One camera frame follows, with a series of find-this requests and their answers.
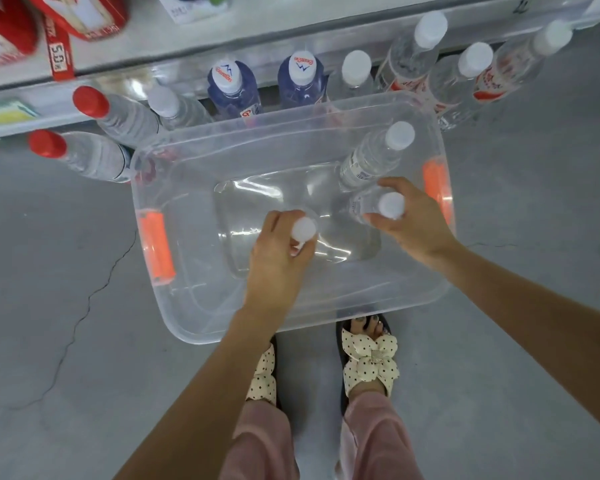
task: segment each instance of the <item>person's left hand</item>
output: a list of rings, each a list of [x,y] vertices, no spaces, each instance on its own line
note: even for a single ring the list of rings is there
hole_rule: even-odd
[[[302,210],[268,213],[251,251],[243,310],[257,317],[272,335],[295,303],[315,252],[317,236],[291,256],[291,229],[300,217],[304,217]]]

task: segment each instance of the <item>concrete floor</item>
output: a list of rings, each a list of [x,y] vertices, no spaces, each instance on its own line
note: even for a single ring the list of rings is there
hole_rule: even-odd
[[[600,26],[445,142],[459,238],[600,308]],[[388,318],[427,478],[600,479],[600,426],[460,292]],[[331,478],[333,325],[279,348],[302,476]],[[0,480],[111,478],[212,349],[164,326],[128,186],[0,142]]]

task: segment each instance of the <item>forearm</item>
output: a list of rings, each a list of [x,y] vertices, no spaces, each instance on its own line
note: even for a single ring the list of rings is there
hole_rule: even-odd
[[[270,337],[238,311],[229,330],[116,480],[215,480]]]
[[[463,246],[434,268],[490,316],[600,421],[600,312],[511,273]]]

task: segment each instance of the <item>pant leg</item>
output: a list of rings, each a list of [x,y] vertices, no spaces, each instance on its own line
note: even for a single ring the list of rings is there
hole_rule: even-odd
[[[247,401],[219,480],[298,480],[287,415],[266,401]]]
[[[407,430],[384,394],[364,392],[349,404],[336,475],[342,480],[423,480]]]

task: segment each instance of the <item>sandal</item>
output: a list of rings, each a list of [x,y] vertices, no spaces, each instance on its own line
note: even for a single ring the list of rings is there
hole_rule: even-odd
[[[400,377],[398,366],[393,361],[393,355],[398,350],[398,341],[391,335],[391,329],[384,315],[369,315],[365,329],[374,316],[377,316],[384,327],[384,335],[375,341],[366,333],[352,334],[351,319],[336,323],[336,339],[342,362],[340,411],[343,416],[349,406],[349,393],[356,384],[380,379],[389,397],[393,381]]]
[[[278,348],[278,341],[274,335],[271,339],[271,344],[264,354],[260,356],[258,366],[251,380],[249,391],[247,392],[247,399],[257,401],[259,399],[265,399],[266,401],[273,404],[278,409],[280,407],[280,400],[278,399],[278,388],[276,383],[276,375],[278,371],[278,363],[276,361],[276,350]]]

